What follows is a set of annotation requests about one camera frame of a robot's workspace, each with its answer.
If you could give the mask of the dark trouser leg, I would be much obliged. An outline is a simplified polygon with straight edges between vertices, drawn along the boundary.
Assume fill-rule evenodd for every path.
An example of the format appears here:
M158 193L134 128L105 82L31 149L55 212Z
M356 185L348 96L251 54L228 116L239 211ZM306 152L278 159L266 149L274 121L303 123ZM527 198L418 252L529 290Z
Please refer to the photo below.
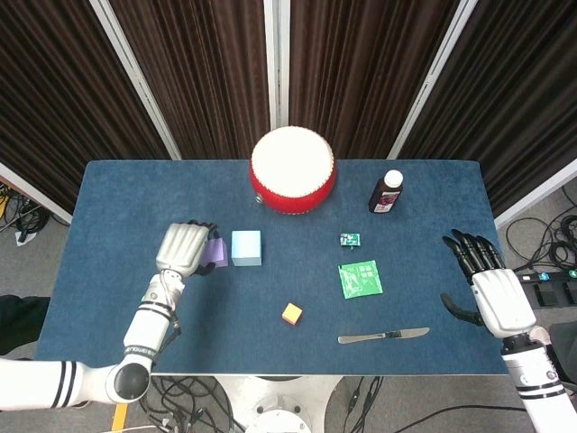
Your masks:
M50 297L0 296L0 355L38 340Z

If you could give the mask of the dark brown curtain panel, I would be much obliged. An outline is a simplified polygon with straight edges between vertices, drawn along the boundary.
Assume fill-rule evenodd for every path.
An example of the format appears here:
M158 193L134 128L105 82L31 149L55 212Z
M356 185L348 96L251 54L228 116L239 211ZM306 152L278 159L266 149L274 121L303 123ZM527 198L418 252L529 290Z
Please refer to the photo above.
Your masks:
M72 213L91 161L167 158L88 0L0 0L0 163Z
M270 130L263 0L110 0L185 159L247 159Z
M478 162L495 215L577 160L577 0L478 0L400 157Z
M288 121L384 159L460 0L291 0Z

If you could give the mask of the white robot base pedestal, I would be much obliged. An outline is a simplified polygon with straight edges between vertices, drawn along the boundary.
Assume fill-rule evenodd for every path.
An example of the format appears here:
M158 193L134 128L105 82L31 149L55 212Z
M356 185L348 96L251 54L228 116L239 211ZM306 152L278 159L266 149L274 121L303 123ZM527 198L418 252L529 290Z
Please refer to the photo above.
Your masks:
M341 375L219 375L244 433L325 433L325 413Z

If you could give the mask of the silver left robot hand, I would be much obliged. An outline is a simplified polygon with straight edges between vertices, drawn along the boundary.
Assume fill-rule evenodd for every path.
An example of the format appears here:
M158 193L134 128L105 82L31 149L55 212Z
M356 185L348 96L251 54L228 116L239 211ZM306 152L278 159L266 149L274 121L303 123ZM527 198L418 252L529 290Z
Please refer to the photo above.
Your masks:
M216 268L216 263L202 264L204 251L211 239L218 239L215 223L198 222L171 224L164 235L156 256L159 272L173 271L183 279L193 274L206 276Z

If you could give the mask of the blue fabric table mat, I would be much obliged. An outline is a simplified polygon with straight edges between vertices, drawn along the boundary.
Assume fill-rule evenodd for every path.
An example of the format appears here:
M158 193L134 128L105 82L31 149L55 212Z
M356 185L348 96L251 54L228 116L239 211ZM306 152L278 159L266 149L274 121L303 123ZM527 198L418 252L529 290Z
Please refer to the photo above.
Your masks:
M388 213L369 211L378 180L403 174ZM224 240L261 232L261 266L192 277L177 307L181 335L160 373L502 374L500 342L453 318L440 295L475 300L443 237L497 240L473 161L345 160L329 198L299 216L256 203L247 161L92 161L79 191L36 356L101 367L120 361L124 335L156 271L169 225L215 223ZM359 233L343 247L341 233ZM383 293L345 299L341 264L374 260ZM302 308L295 326L281 318ZM339 336L429 327L425 336L349 345Z

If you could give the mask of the flat green sachet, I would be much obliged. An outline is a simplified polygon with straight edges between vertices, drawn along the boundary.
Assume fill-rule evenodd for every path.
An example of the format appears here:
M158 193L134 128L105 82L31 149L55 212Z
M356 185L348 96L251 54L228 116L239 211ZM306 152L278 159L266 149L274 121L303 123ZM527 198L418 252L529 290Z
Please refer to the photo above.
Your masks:
M383 293L382 284L374 260L338 266L345 299L378 295Z

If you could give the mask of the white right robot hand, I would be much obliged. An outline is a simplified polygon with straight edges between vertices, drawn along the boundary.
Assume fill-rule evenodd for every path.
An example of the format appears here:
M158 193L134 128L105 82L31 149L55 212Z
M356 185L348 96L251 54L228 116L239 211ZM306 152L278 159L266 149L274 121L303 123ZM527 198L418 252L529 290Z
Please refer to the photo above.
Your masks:
M443 293L440 298L447 311L461 321L486 328L497 339L529 333L536 316L517 275L505 265L494 244L457 229L452 234L445 235L443 242L461 268L477 309L462 309Z

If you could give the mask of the dark grape juice bottle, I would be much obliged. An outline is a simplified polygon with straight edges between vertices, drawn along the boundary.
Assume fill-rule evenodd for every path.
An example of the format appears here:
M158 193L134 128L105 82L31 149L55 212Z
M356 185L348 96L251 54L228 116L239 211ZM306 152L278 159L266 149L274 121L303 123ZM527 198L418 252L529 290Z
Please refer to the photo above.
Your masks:
M403 174L389 170L375 185L368 202L368 209L375 214L390 212L403 190Z

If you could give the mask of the large light blue cube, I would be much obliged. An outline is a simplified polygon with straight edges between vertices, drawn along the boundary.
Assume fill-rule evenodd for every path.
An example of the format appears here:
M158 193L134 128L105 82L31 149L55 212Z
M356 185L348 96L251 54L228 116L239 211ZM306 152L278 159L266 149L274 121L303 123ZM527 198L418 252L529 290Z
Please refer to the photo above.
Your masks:
M231 258L234 266L261 266L261 232L243 230L232 232Z

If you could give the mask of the small orange yellow cube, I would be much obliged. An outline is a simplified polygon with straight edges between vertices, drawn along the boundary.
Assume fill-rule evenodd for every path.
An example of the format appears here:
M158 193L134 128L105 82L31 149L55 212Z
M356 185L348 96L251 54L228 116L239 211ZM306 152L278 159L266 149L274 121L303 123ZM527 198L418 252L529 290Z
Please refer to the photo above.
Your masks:
M300 320L302 314L302 308L290 302L284 308L281 318L290 325L295 326Z

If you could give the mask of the purple cube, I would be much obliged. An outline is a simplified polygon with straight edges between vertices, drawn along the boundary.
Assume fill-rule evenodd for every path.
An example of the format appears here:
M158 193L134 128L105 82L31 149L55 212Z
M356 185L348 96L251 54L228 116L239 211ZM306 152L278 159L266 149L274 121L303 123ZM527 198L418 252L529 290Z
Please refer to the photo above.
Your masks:
M213 263L215 267L228 265L227 247L223 238L213 238L207 241L200 264L207 266Z

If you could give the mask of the silver butter knife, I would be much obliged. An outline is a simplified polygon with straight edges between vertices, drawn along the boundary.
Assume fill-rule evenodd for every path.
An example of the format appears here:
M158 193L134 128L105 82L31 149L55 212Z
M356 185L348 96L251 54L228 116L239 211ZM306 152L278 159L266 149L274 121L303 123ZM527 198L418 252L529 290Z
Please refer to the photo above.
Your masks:
M364 341L378 340L378 339L410 339L425 336L430 331L429 327L406 328L394 331L387 331L384 333L367 334L358 336L339 336L337 342L341 345L349 345L360 343Z

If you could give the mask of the red drum white skin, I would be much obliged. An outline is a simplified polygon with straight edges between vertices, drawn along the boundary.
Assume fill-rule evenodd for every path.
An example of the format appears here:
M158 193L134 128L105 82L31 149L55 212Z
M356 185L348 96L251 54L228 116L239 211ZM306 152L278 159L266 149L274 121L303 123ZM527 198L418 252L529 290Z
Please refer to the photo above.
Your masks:
M282 214L301 215L328 198L337 179L337 161L321 135L283 126L256 143L249 176L258 203Z

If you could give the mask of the white partition post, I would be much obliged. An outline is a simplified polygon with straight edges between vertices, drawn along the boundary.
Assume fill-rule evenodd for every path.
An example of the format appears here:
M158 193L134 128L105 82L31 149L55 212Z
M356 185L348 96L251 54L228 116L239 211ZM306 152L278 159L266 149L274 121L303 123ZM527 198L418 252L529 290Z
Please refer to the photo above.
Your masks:
M496 229L499 230L515 219L518 215L522 214L527 209L531 208L533 205L548 197L551 193L560 189L566 183L575 178L577 178L577 158L495 217L494 224Z
M170 158L182 155L109 0L88 0Z
M9 169L2 162L0 162L0 180L7 183L11 188L18 190L21 194L35 201L42 207L47 208L50 212L66 223L70 224L72 222L73 216L69 212L58 205L54 200L43 194L39 189L35 188L22 176Z
M262 0L270 129L289 125L291 0Z
M398 135L387 156L388 160L397 159L410 136L414 125L420 117L426 102L428 101L435 84L444 70L446 62L449 60L456 43L459 41L461 34L469 22L469 19L476 8L479 0L459 0L453 18L444 34L438 50L433 58L428 72L424 78L423 84L419 89L416 99L407 117L398 132Z

